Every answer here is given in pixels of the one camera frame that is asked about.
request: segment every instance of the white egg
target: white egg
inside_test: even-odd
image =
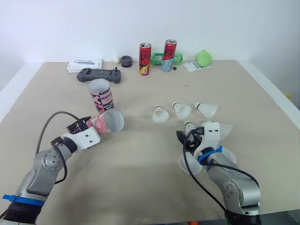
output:
[[[114,62],[115,64],[119,64],[119,63],[120,63],[120,58],[119,58],[118,56],[115,56],[115,57],[113,58],[113,62]]]

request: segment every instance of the can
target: can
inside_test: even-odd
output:
[[[88,85],[92,101],[100,114],[113,108],[113,97],[106,79],[95,79]]]
[[[163,63],[161,65],[161,70],[164,72],[169,72],[172,67],[173,57],[176,50],[177,41],[175,40],[166,40],[165,41],[165,50],[163,56]]]
[[[86,124],[94,127],[100,134],[119,132],[124,127],[124,117],[116,109],[109,109],[103,114],[91,117]]]
[[[151,45],[140,44],[140,75],[148,75],[150,69]]]

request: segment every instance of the white paper cup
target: white paper cup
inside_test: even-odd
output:
[[[109,109],[89,119],[87,125],[94,127],[100,134],[115,133],[123,129],[124,117],[118,110]]]
[[[88,89],[99,113],[113,108],[113,97],[108,80],[93,80],[89,83]]]

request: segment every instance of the white box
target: white box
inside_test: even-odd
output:
[[[67,72],[79,73],[84,68],[102,69],[102,59],[71,60]]]

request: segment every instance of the blue band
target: blue band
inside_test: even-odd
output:
[[[17,202],[17,203],[25,203],[29,205],[38,205],[43,206],[45,202],[31,199],[31,198],[23,198],[16,195],[4,195],[2,199],[9,200],[10,202]]]
[[[199,156],[198,162],[201,164],[201,161],[210,156],[211,154],[214,154],[216,152],[222,152],[222,148],[223,147],[220,145],[220,147],[218,147],[216,150],[206,152],[205,154]]]

